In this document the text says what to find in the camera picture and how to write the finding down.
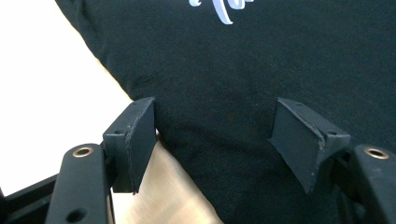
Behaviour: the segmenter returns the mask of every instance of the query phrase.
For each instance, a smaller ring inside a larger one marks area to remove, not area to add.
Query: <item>white background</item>
[[[7,196],[99,144],[131,102],[53,0],[0,2],[0,187]]]

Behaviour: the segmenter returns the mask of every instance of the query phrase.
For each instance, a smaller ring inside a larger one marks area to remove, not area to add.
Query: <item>bolt hole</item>
[[[123,133],[123,130],[116,130],[114,133]]]
[[[380,160],[385,160],[387,158],[389,158],[389,155],[379,149],[375,149],[375,148],[367,148],[366,150],[364,150],[366,152],[367,155],[380,159]]]
[[[69,213],[66,220],[69,223],[76,223],[84,219],[85,216],[87,216],[87,211],[85,209],[79,208]]]
[[[331,134],[331,135],[337,135],[337,132],[335,132],[335,131],[333,131],[333,130],[328,130],[327,133],[328,133],[328,134]]]
[[[93,152],[91,147],[81,147],[73,152],[74,157],[86,157]]]

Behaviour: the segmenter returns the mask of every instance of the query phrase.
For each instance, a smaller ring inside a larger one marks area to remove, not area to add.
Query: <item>black fabric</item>
[[[393,0],[256,0],[229,26],[210,1],[57,3],[132,99],[156,97],[163,140],[226,223],[338,222],[266,140],[276,97],[396,148]]]

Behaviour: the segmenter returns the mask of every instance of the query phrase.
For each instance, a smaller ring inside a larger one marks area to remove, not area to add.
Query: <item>white print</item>
[[[192,7],[198,7],[201,5],[200,0],[189,0],[189,1]],[[233,24],[233,22],[228,17],[227,9],[225,9],[224,6],[224,1],[223,0],[212,0],[212,1],[213,1],[213,6],[215,6],[215,10],[218,13],[220,20],[226,25]],[[227,1],[228,1],[228,5],[230,5],[230,7],[233,9],[244,9],[245,2],[253,2],[254,0],[227,0]]]

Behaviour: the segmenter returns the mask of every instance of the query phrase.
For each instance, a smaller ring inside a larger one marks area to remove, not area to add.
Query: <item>metal grommet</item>
[[[374,158],[380,159],[380,160],[386,160],[389,158],[388,153],[384,152],[383,150],[375,149],[375,148],[366,148],[364,149],[364,152]]]
[[[89,156],[91,153],[93,153],[93,148],[91,148],[91,147],[81,147],[81,148],[76,149],[73,152],[73,156],[77,157],[77,158],[81,158],[81,157]]]

